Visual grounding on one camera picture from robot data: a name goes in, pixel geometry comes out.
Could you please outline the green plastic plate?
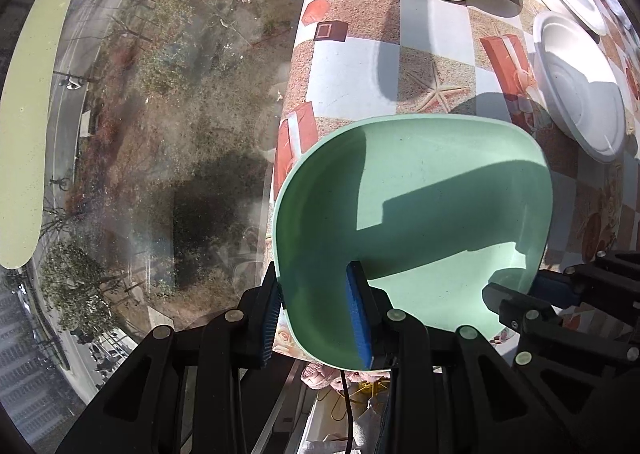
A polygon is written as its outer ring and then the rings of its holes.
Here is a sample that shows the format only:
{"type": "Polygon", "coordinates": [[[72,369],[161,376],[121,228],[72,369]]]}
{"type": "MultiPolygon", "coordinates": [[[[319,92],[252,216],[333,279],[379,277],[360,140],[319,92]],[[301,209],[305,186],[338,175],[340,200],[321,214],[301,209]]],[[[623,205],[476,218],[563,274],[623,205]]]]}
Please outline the green plastic plate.
{"type": "Polygon", "coordinates": [[[357,261],[371,286],[423,324],[495,337],[502,326],[483,289],[530,289],[552,207],[544,152],[513,124],[390,115],[335,130],[293,167],[274,207],[288,327],[311,358],[363,368],[347,299],[357,261]]]}

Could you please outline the patterned checkered tablecloth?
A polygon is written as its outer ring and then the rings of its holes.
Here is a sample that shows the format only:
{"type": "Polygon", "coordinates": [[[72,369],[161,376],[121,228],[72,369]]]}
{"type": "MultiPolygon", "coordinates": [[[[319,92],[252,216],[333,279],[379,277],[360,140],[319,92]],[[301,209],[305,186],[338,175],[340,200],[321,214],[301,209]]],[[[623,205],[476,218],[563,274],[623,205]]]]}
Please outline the patterned checkered tablecloth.
{"type": "Polygon", "coordinates": [[[598,46],[626,114],[626,148],[591,159],[535,104],[534,19],[542,0],[304,0],[270,154],[273,191],[322,137],[363,118],[457,112],[531,133],[551,167],[554,210],[544,266],[639,245],[639,38],[616,0],[596,0],[598,46]]]}

